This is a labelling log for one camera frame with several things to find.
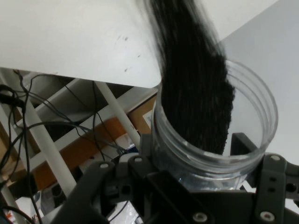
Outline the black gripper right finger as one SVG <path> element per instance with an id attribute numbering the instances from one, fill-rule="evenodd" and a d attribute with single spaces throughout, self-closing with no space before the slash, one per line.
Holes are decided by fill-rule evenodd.
<path id="1" fill-rule="evenodd" d="M 244 180 L 255 193 L 233 194 L 232 224 L 297 224 L 299 216 L 285 207 L 285 199 L 299 202 L 299 167 L 278 154 L 266 154 L 244 133 L 234 133 L 231 154 L 233 177 Z"/>

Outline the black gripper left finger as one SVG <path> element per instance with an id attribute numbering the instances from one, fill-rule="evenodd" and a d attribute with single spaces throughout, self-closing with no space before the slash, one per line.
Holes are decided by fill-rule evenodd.
<path id="1" fill-rule="evenodd" d="M 107 224 L 108 214 L 130 202 L 145 224 L 208 224 L 210 212 L 168 172 L 150 160 L 151 136 L 127 162 L 96 162 L 81 177 L 53 219 L 55 224 Z"/>

